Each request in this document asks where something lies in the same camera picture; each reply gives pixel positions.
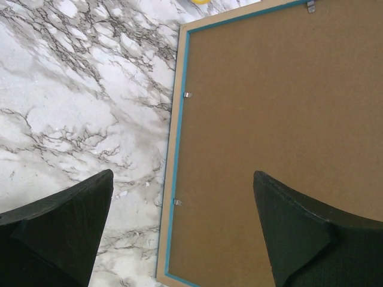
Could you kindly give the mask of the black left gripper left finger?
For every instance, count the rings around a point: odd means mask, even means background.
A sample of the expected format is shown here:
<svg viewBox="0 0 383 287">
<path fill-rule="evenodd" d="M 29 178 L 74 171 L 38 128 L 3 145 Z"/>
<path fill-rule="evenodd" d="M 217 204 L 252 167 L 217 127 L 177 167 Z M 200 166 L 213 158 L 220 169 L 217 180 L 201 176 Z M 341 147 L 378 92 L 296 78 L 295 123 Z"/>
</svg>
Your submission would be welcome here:
<svg viewBox="0 0 383 287">
<path fill-rule="evenodd" d="M 113 196 L 112 170 L 1 214 L 1 286 L 88 286 Z"/>
</svg>

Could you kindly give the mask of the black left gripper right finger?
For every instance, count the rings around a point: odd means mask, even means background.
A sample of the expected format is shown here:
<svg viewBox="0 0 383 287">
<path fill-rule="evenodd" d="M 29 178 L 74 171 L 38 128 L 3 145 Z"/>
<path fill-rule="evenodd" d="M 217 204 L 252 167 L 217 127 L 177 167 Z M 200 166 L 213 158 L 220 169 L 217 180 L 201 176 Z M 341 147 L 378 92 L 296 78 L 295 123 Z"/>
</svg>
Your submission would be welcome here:
<svg viewBox="0 0 383 287">
<path fill-rule="evenodd" d="M 256 171 L 254 198 L 275 286 L 382 286 L 382 222 Z"/>
</svg>

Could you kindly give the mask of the metal frame clip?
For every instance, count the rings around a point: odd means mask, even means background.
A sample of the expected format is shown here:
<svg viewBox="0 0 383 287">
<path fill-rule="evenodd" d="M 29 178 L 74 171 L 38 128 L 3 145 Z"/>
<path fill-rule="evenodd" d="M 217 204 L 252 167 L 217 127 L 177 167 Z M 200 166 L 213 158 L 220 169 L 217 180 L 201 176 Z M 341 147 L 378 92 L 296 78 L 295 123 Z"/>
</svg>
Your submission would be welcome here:
<svg viewBox="0 0 383 287">
<path fill-rule="evenodd" d="M 181 200 L 178 200 L 178 199 L 173 199 L 173 205 L 174 206 L 182 206 L 183 202 Z"/>
<path fill-rule="evenodd" d="M 183 98 L 191 98 L 191 97 L 193 97 L 193 93 L 186 92 L 186 91 L 183 93 Z"/>
<path fill-rule="evenodd" d="M 315 0 L 310 0 L 307 3 L 308 13 L 312 14 L 315 12 Z"/>
</svg>

